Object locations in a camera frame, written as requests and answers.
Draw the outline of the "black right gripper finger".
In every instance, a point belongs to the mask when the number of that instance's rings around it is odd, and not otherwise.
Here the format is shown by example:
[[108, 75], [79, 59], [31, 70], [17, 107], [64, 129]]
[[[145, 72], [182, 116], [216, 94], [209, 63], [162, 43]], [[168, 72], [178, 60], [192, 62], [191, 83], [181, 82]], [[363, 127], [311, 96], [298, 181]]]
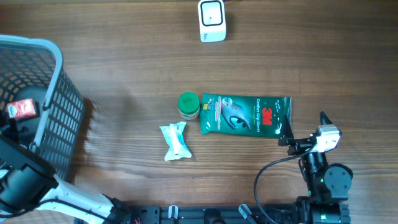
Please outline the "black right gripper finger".
[[328, 116], [325, 114], [324, 111], [320, 112], [320, 124], [321, 125], [329, 125], [332, 124], [332, 122], [330, 121], [330, 119], [328, 118]]
[[294, 139], [294, 134], [290, 124], [290, 118], [285, 115], [282, 123], [282, 139]]

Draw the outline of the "teal white pack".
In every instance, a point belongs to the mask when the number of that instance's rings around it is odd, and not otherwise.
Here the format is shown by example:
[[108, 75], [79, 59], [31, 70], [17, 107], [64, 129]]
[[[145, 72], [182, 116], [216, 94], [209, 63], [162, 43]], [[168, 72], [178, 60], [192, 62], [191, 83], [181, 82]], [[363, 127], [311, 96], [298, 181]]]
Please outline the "teal white pack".
[[164, 157], [164, 161], [174, 161], [192, 157], [192, 153], [188, 149], [183, 138], [183, 131], [186, 124], [186, 122], [181, 121], [169, 124], [168, 126], [160, 126], [165, 142], [169, 145], [169, 150]]

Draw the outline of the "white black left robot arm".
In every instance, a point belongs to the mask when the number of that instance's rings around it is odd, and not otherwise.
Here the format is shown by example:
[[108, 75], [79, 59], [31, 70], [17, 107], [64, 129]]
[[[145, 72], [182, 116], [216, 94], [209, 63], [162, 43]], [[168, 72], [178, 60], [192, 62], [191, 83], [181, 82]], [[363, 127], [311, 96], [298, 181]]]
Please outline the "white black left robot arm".
[[60, 179], [55, 169], [14, 140], [16, 122], [1, 115], [1, 220], [33, 210], [52, 210], [86, 223], [131, 223], [132, 212], [116, 198], [86, 192]]

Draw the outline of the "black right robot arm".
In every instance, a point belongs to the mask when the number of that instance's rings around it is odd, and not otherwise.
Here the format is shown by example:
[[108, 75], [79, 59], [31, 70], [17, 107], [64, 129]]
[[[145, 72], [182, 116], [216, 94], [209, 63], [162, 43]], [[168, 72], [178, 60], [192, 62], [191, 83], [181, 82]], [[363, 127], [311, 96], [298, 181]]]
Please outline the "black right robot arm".
[[280, 146], [288, 146], [287, 154], [299, 156], [299, 169], [307, 185], [308, 196], [299, 196], [290, 215], [282, 215], [283, 223], [350, 224], [348, 200], [353, 171], [339, 163], [329, 164], [327, 152], [337, 147], [342, 132], [320, 113], [320, 125], [308, 138], [294, 137], [290, 121], [284, 118]]

